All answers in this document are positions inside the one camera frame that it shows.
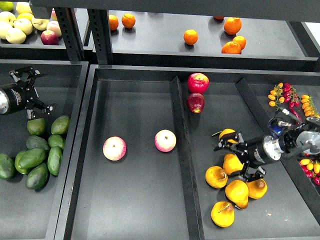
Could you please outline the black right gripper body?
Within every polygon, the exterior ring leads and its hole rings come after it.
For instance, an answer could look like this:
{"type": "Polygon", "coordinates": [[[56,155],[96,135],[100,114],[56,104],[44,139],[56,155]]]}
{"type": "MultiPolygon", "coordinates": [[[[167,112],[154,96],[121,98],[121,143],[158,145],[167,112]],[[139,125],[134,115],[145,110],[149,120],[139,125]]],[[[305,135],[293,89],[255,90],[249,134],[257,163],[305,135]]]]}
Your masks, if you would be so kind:
{"type": "Polygon", "coordinates": [[[280,160],[283,150],[280,147],[279,139],[274,139],[272,136],[257,137],[248,141],[247,154],[237,156],[244,164],[249,160],[249,174],[254,174],[258,167],[276,163],[280,160]]]}

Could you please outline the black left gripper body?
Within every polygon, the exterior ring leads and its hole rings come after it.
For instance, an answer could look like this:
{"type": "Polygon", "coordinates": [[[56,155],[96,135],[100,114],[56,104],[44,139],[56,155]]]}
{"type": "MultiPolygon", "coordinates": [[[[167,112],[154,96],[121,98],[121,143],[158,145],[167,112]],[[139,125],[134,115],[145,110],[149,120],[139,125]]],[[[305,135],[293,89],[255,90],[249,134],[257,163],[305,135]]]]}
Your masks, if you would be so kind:
{"type": "Polygon", "coordinates": [[[26,88],[22,81],[2,85],[0,87],[0,114],[9,115],[26,110],[28,119],[36,119],[38,116],[33,110],[38,106],[39,95],[32,86],[26,88]]]}

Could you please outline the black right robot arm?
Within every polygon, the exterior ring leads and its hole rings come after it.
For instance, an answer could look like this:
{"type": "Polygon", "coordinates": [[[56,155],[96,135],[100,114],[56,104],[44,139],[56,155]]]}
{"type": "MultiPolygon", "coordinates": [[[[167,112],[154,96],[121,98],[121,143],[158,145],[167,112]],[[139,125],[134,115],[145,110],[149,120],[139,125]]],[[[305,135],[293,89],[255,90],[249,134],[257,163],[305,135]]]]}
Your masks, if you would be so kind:
{"type": "Polygon", "coordinates": [[[232,176],[253,182],[265,176],[265,165],[290,160],[299,154],[320,153],[320,119],[316,116],[300,120],[290,110],[280,107],[269,120],[268,129],[268,135],[250,140],[243,139],[239,131],[219,137],[214,151],[227,149],[243,164],[242,169],[232,173],[232,176]]]}

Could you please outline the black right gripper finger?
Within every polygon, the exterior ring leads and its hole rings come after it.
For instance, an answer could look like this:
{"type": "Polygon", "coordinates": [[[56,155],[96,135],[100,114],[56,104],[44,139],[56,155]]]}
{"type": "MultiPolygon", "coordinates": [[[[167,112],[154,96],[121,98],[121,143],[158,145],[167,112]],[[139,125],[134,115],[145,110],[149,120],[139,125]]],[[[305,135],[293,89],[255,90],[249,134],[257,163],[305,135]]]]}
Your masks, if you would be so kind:
{"type": "Polygon", "coordinates": [[[253,182],[259,179],[263,179],[266,175],[266,171],[262,167],[258,167],[255,173],[249,173],[250,161],[246,160],[243,164],[242,170],[239,172],[239,176],[245,180],[245,182],[253,182]]]}
{"type": "Polygon", "coordinates": [[[237,156],[244,156],[248,153],[248,145],[240,131],[219,131],[213,136],[218,136],[218,144],[213,149],[215,152],[226,149],[237,156]]]}

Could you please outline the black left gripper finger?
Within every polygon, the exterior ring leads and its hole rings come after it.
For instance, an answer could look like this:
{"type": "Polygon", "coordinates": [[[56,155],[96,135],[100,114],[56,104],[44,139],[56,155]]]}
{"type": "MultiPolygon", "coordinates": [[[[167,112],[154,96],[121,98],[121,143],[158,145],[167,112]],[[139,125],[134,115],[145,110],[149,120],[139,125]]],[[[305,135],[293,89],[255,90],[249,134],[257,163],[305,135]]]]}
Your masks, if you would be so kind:
{"type": "Polygon", "coordinates": [[[9,76],[12,77],[16,83],[19,81],[26,82],[25,88],[32,88],[37,78],[47,75],[47,73],[40,73],[39,70],[34,69],[32,66],[22,67],[9,72],[9,76]]]}
{"type": "Polygon", "coordinates": [[[51,115],[57,103],[46,104],[35,97],[27,99],[26,113],[28,119],[40,119],[51,115]]]}

